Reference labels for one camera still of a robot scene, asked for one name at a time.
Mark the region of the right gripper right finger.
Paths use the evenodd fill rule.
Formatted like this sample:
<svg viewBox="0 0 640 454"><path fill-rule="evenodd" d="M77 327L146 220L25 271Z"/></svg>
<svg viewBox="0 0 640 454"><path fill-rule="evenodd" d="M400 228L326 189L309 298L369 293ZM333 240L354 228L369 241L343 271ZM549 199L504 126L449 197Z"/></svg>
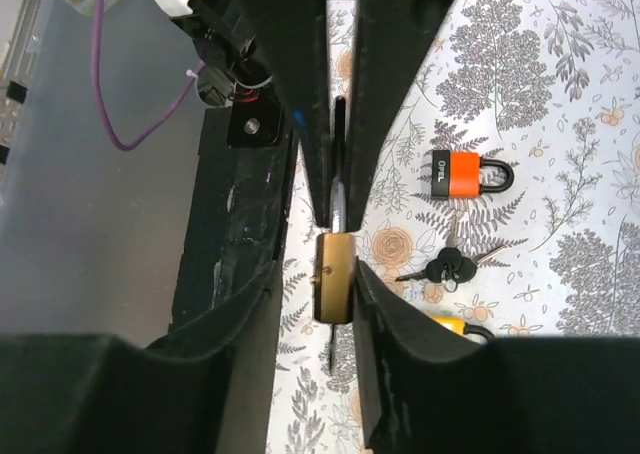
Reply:
<svg viewBox="0 0 640 454"><path fill-rule="evenodd" d="M635 338L475 343L365 263L353 307L363 438L377 453L635 453Z"/></svg>

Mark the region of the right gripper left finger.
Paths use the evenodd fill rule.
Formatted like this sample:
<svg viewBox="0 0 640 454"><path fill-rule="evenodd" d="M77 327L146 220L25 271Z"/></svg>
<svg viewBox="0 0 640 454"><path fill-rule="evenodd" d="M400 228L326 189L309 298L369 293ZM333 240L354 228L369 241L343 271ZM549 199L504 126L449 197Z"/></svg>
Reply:
<svg viewBox="0 0 640 454"><path fill-rule="evenodd" d="M1 339L5 453L261 453L282 265L138 348L111 335Z"/></svg>

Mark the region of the yellow padlock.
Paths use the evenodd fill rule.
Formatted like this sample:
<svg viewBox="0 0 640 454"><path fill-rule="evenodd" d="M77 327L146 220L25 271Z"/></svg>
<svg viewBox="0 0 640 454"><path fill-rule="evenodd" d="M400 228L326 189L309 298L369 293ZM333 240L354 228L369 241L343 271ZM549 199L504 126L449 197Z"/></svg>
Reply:
<svg viewBox="0 0 640 454"><path fill-rule="evenodd" d="M487 343L495 338L495 335L484 326L471 324L463 319L442 316L430 316L430 319L459 336L479 344Z"/></svg>

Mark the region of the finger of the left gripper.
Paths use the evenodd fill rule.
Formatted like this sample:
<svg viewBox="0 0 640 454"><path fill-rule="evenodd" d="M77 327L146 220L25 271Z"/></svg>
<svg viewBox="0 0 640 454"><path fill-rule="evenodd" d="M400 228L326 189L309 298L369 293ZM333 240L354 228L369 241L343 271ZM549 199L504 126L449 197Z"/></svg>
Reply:
<svg viewBox="0 0 640 454"><path fill-rule="evenodd" d="M316 224L329 224L331 134L326 0L238 0L295 124Z"/></svg>
<svg viewBox="0 0 640 454"><path fill-rule="evenodd" d="M348 231L361 228L379 156L455 0L358 0L345 153Z"/></svg>

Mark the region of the orange padlock keys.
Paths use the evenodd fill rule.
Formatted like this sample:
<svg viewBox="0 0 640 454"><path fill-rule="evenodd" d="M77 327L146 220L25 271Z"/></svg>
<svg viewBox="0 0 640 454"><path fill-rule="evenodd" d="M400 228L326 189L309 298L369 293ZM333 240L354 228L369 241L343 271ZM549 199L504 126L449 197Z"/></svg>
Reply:
<svg viewBox="0 0 640 454"><path fill-rule="evenodd" d="M429 261L422 270L401 275L395 281L426 279L432 284L441 285L447 292L455 292L460 284L468 283L475 277L481 265L505 249L505 245L498 245L487 252L468 257L460 251L453 241L449 241L447 246L441 249L438 255Z"/></svg>

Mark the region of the small brass padlock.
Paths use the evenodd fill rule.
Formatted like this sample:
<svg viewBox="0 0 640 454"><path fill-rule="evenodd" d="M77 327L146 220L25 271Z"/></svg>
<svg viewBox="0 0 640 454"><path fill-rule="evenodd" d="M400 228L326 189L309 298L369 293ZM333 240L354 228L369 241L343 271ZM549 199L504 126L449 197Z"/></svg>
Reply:
<svg viewBox="0 0 640 454"><path fill-rule="evenodd" d="M347 103L337 96L331 152L329 191L329 231L318 236L314 267L314 318L328 325L344 325L352 320L351 294L354 279L355 239L347 231L347 200L344 184Z"/></svg>

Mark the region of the orange padlock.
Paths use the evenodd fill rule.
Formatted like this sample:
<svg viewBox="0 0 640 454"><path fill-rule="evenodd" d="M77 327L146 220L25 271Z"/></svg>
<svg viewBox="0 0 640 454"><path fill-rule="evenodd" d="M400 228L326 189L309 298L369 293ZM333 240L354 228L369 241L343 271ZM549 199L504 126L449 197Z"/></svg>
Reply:
<svg viewBox="0 0 640 454"><path fill-rule="evenodd" d="M434 150L431 154L430 197L436 200L473 199L482 194L502 193L515 181L513 168L506 162L474 152ZM483 168L495 168L504 174L499 185L481 183Z"/></svg>

